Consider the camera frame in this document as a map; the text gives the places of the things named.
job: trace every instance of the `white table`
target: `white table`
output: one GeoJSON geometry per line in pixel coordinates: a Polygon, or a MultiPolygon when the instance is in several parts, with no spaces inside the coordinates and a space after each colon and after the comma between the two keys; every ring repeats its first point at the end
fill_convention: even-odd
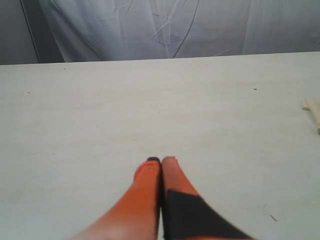
{"type": "Polygon", "coordinates": [[[319,89],[320,52],[0,66],[0,239],[71,237],[167,155],[248,234],[320,239],[319,89]]]}

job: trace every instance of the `black tape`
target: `black tape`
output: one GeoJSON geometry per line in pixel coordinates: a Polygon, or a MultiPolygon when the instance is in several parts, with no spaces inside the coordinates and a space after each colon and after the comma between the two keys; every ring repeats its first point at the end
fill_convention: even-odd
{"type": "Polygon", "coordinates": [[[165,205],[167,240],[192,237],[252,239],[221,217],[200,196],[169,190],[165,205]]]}

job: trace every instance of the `wooden object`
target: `wooden object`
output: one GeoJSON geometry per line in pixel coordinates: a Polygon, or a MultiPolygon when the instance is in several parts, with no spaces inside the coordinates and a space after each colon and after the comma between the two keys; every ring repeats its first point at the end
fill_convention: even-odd
{"type": "Polygon", "coordinates": [[[311,111],[316,121],[317,132],[320,134],[320,98],[308,98],[303,102],[302,109],[311,111]]]}

